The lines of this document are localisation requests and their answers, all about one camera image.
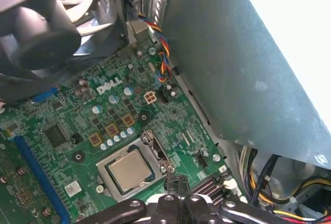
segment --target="pcie slot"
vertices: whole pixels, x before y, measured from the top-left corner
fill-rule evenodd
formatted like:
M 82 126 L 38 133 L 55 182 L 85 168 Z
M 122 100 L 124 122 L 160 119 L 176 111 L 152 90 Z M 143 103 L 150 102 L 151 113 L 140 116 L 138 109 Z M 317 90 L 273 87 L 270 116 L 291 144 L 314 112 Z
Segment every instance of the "pcie slot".
M 29 165 L 36 179 L 38 180 L 38 183 L 40 184 L 44 193 L 46 194 L 46 196 L 52 203 L 53 207 L 55 208 L 55 211 L 57 212 L 57 214 L 61 219 L 61 224 L 70 224 L 70 216 L 68 211 L 62 204 L 61 199 L 58 197 L 55 189 L 51 185 L 50 181 L 48 180 L 46 174 L 44 173 L 37 159 L 33 155 L 30 147 L 25 142 L 24 137 L 17 136 L 13 140 L 17 148 L 19 149 L 21 155 L 25 159 L 26 163 Z

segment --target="screw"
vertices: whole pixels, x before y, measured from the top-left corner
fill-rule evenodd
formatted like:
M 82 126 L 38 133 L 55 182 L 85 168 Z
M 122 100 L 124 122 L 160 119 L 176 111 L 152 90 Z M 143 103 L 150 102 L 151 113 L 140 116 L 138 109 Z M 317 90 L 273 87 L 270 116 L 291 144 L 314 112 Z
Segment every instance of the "screw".
M 225 171 L 227 171 L 227 167 L 226 166 L 221 166 L 219 168 L 219 171 L 220 171 L 220 173 L 224 173 Z
M 156 54 L 155 48 L 154 47 L 149 48 L 148 53 L 152 56 L 155 55 Z
M 101 194 L 104 191 L 104 187 L 102 185 L 98 185 L 95 190 L 97 191 L 97 193 Z
M 164 199 L 166 201 L 172 201 L 172 200 L 174 200 L 174 198 L 172 196 L 165 196 Z
M 193 201 L 193 202 L 196 202 L 199 200 L 199 196 L 196 196 L 196 195 L 193 195 L 190 197 L 190 199 Z
M 165 174 L 165 173 L 167 172 L 166 167 L 161 166 L 161 167 L 160 167 L 160 172 L 161 172 L 162 174 Z
M 214 155 L 213 155 L 213 161 L 214 161 L 214 162 L 219 162 L 219 161 L 221 161 L 221 156 L 219 156 L 218 154 L 214 154 Z
M 205 147 L 201 148 L 200 153 L 201 153 L 201 155 L 204 156 L 204 157 L 208 157 L 208 156 L 209 156 L 209 151 L 208 151 L 208 149 L 205 148 Z
M 140 206 L 140 202 L 138 201 L 132 201 L 131 204 L 130 204 L 131 207 L 138 207 Z
M 231 201 L 227 201 L 225 204 L 228 207 L 236 207 L 236 204 L 234 202 L 231 202 Z

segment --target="cpu socket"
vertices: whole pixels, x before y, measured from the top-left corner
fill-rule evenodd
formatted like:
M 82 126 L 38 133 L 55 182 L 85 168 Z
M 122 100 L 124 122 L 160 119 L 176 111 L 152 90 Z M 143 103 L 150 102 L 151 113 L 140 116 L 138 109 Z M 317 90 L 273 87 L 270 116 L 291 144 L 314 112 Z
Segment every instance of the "cpu socket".
M 105 195 L 128 199 L 165 177 L 150 147 L 137 139 L 96 164 Z

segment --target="white sticker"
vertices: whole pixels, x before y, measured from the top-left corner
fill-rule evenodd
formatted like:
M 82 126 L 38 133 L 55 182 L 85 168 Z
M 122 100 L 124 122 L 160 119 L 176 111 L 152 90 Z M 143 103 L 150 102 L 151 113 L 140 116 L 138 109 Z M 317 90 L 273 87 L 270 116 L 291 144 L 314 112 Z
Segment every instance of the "white sticker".
M 69 197 L 73 197 L 74 195 L 82 191 L 82 188 L 81 186 L 79 186 L 79 183 L 77 181 L 73 181 L 71 184 L 68 184 L 65 189 Z

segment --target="black wire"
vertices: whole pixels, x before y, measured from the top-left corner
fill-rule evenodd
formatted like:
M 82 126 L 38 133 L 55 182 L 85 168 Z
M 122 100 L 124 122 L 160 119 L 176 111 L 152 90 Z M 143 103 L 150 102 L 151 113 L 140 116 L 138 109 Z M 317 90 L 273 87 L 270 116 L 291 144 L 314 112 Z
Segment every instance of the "black wire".
M 258 178 L 258 181 L 256 183 L 256 187 L 255 187 L 255 190 L 254 190 L 254 193 L 253 193 L 253 197 L 252 197 L 252 200 L 251 200 L 251 205 L 257 206 L 259 193 L 262 190 L 265 176 L 267 175 L 269 169 L 271 167 L 274 167 L 275 166 L 274 164 L 277 162 L 278 158 L 279 158 L 278 155 L 273 154 L 270 157 L 270 159 L 268 160 L 268 162 L 265 164 L 265 166 L 263 167 L 263 169 L 261 171 L 261 174 L 260 174 L 260 176 Z

